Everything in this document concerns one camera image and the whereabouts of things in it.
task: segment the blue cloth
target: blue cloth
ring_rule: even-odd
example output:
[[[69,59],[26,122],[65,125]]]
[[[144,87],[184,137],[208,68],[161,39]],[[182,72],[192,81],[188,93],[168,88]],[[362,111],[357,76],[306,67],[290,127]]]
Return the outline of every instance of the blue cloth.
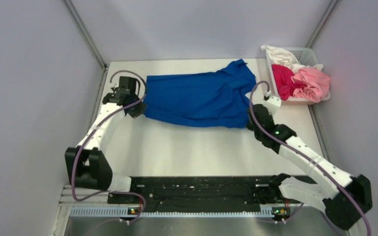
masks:
[[[240,59],[217,72],[147,76],[145,116],[195,126],[244,128],[255,76]]]

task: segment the white plastic basket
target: white plastic basket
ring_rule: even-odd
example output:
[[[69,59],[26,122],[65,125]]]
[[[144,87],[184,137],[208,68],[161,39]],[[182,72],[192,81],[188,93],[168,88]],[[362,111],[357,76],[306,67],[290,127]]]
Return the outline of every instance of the white plastic basket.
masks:
[[[309,65],[314,66],[319,64],[318,59],[316,58],[315,52],[310,48],[283,48],[285,50],[290,51],[295,57],[298,59],[299,63],[302,65]],[[276,87],[275,76],[273,75],[272,70],[272,62],[270,61],[269,52],[266,50],[266,58],[267,58],[267,66],[269,68],[270,77],[272,78],[273,88],[275,89],[275,94],[279,95],[278,89]],[[322,99],[322,101],[326,101],[330,99],[331,93],[328,91],[327,96]],[[306,104],[314,104],[314,102],[309,101],[305,98],[296,98],[296,97],[289,97],[287,101],[291,103],[306,103]]]

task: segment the white wall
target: white wall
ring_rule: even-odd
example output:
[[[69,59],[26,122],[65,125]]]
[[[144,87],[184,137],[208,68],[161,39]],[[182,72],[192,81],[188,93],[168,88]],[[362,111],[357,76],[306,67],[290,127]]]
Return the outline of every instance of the white wall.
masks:
[[[100,77],[61,0],[0,0],[0,236],[49,235]]]
[[[331,0],[73,0],[106,63],[264,57],[305,46]]]
[[[333,162],[371,180],[378,236],[378,0],[342,1],[314,49],[332,77],[331,100],[316,112]]]

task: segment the red cloth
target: red cloth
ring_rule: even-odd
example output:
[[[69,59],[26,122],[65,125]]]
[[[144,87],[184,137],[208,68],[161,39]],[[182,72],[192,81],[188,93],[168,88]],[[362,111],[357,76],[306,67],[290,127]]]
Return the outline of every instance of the red cloth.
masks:
[[[286,101],[292,96],[295,89],[303,89],[306,87],[305,83],[300,81],[294,82],[291,79],[294,73],[286,66],[273,64],[272,70],[273,76],[275,77],[276,88],[282,100]]]

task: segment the white cloth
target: white cloth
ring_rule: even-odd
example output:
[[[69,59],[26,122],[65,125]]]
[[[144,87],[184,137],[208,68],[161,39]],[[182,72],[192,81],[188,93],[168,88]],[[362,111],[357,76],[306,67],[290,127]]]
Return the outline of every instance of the white cloth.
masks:
[[[289,68],[294,74],[298,73],[298,71],[304,67],[311,67],[308,65],[302,65],[299,63],[298,59],[293,55],[290,51],[277,48],[269,45],[261,46],[261,50],[266,50],[269,53],[270,62],[272,64],[283,65]],[[324,68],[323,64],[316,64],[314,66],[315,69],[321,71]]]

